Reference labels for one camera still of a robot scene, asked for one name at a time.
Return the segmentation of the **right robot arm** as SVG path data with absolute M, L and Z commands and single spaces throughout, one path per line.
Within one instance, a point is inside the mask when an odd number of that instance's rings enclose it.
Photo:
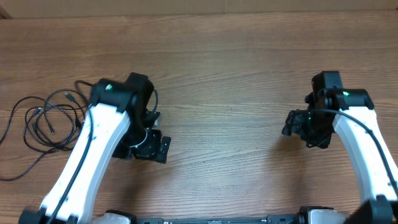
M 397 222 L 397 166 L 377 123 L 374 103 L 364 89 L 344 88 L 339 72 L 322 71 L 312 78 L 305 110 L 289 112 L 282 134 L 297 134 L 308 148 L 326 149 L 337 134 L 350 159 L 361 197 L 351 215 L 328 207 L 301 207 L 284 223 Z

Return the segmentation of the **black usb cable long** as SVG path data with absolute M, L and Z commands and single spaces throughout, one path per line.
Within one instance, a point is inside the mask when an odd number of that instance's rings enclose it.
M 88 111 L 88 99 L 78 90 L 61 89 L 43 98 L 43 106 L 36 107 L 32 115 L 25 121 L 25 131 L 29 133 L 33 140 L 45 149 L 40 152 L 45 154 L 58 151 L 71 151 L 73 143 L 77 140 L 84 125 L 84 117 Z M 70 130 L 65 137 L 59 140 L 52 139 L 41 127 L 45 123 L 50 134 L 55 134 L 54 113 L 60 113 L 63 119 L 69 121 Z

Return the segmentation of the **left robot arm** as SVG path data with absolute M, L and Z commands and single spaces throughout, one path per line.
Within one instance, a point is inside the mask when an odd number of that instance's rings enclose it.
M 125 82 L 102 78 L 95 83 L 63 172 L 39 210 L 23 210 L 19 224 L 137 223 L 136 216 L 117 210 L 94 218 L 93 209 L 111 158 L 167 162 L 171 138 L 156 129 L 160 113 L 147 109 L 156 94 L 149 77 L 134 72 Z

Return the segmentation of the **black usb cable thin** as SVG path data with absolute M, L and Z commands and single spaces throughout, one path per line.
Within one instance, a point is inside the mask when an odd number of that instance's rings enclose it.
M 39 152 L 40 156 L 24 172 L 15 177 L 2 177 L 2 182 L 12 182 L 21 179 L 29 171 L 31 171 L 39 161 L 49 154 L 54 154 L 59 151 L 71 151 L 73 149 L 72 143 L 77 140 L 77 137 L 83 127 L 83 123 L 78 117 L 78 112 L 81 111 L 82 114 L 85 114 L 84 107 L 77 103 L 76 100 L 72 101 L 72 103 L 76 104 L 76 106 L 72 106 L 68 104 L 55 104 L 38 96 L 27 96 L 17 101 L 12 107 L 6 128 L 1 136 L 1 142 L 4 142 L 7 137 L 9 128 L 11 127 L 12 119 L 17 111 L 17 107 L 23 101 L 27 100 L 39 100 L 43 103 L 42 106 L 33 106 L 25 112 L 25 126 L 22 132 L 22 140 L 24 141 L 24 144 L 29 149 Z M 39 122 L 43 118 L 49 127 L 49 131 L 52 134 L 55 132 L 47 117 L 47 113 L 52 110 L 59 110 L 62 112 L 70 120 L 72 125 L 70 133 L 65 138 L 57 142 L 52 141 L 46 134 L 44 134 L 39 126 Z

